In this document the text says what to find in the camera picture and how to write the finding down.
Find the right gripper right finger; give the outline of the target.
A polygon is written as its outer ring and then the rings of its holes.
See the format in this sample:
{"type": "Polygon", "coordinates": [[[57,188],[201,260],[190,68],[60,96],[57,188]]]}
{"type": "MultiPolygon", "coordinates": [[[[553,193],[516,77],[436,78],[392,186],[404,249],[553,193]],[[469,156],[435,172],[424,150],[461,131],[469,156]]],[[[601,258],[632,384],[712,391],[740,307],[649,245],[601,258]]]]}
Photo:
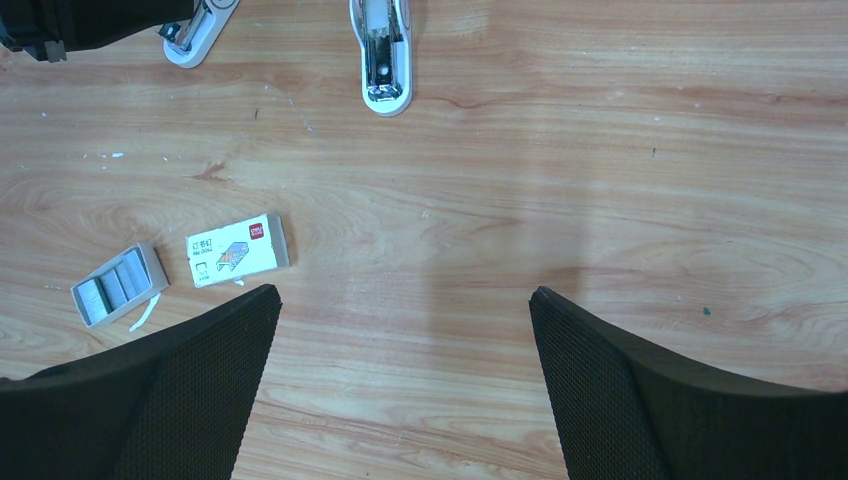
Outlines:
{"type": "Polygon", "coordinates": [[[695,361],[555,291],[529,301],[572,479],[843,479],[847,396],[695,361]]]}

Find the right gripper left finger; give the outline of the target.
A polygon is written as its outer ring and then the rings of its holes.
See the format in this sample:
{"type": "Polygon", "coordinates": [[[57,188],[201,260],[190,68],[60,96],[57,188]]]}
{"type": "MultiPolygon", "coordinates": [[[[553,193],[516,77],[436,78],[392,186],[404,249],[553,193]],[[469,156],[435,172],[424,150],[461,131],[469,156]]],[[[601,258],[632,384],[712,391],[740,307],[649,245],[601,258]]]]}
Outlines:
{"type": "Polygon", "coordinates": [[[261,285],[119,347],[1,382],[5,479],[228,479],[282,301],[261,285]]]}

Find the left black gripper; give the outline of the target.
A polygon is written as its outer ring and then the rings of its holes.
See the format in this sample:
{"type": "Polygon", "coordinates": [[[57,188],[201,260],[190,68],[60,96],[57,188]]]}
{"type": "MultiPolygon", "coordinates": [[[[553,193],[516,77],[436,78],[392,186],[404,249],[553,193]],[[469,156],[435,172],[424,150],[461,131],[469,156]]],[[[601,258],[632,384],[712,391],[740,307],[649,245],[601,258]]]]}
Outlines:
{"type": "Polygon", "coordinates": [[[99,49],[142,30],[193,17],[194,1],[1,0],[1,44],[37,61],[99,49]]]}

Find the white staple box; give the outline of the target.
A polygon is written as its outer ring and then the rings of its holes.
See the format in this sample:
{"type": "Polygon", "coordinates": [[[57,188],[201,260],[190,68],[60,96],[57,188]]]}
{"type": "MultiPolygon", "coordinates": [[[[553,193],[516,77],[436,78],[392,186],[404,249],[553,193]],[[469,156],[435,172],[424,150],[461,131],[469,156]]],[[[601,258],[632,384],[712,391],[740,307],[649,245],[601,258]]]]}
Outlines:
{"type": "Polygon", "coordinates": [[[185,238],[194,286],[240,281],[291,266],[282,219],[261,215],[185,238]]]}

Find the pink staple remover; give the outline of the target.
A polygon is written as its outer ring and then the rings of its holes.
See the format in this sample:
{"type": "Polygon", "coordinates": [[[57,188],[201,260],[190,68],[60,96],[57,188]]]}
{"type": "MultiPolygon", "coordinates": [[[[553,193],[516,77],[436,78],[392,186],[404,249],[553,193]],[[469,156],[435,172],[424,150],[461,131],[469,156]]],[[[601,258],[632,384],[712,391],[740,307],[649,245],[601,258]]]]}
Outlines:
{"type": "Polygon", "coordinates": [[[413,98],[412,22],[406,0],[350,0],[360,49],[361,94],[382,117],[402,113],[413,98]]]}

